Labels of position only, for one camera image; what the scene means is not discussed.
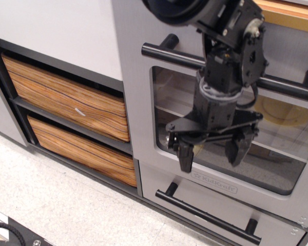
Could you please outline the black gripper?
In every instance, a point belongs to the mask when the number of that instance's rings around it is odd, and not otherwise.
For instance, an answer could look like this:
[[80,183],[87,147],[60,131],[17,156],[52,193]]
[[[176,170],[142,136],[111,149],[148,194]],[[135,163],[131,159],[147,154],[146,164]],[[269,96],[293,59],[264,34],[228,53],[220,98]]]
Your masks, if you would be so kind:
[[225,141],[228,162],[236,167],[243,161],[258,135],[258,123],[263,115],[238,110],[237,99],[241,93],[218,98],[209,94],[207,85],[196,84],[192,110],[166,125],[167,147],[177,152],[182,172],[191,172],[194,146],[205,142]]

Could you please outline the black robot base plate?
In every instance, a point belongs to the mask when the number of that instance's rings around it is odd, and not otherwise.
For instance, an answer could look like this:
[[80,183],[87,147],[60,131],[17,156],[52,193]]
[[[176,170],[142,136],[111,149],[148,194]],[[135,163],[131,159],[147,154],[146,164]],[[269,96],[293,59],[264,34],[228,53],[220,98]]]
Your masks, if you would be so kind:
[[27,246],[33,246],[34,242],[35,245],[40,246],[52,246],[53,244],[49,242],[47,239],[43,238],[42,236],[38,235],[37,233],[33,232],[32,230],[28,229],[27,227],[23,226],[16,220],[8,217],[8,224],[16,228],[24,238],[25,244]]

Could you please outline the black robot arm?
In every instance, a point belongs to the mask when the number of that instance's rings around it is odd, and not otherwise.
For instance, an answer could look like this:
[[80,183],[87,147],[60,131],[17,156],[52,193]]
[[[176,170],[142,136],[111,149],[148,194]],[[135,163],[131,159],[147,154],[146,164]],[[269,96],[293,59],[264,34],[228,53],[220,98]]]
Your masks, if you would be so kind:
[[261,8],[254,1],[145,1],[160,21],[172,26],[192,25],[202,34],[205,66],[197,71],[192,110],[166,125],[168,147],[190,173],[194,147],[225,141],[225,155],[239,165],[258,135],[263,115],[253,102],[238,103],[245,88],[258,95],[264,74],[265,28]]

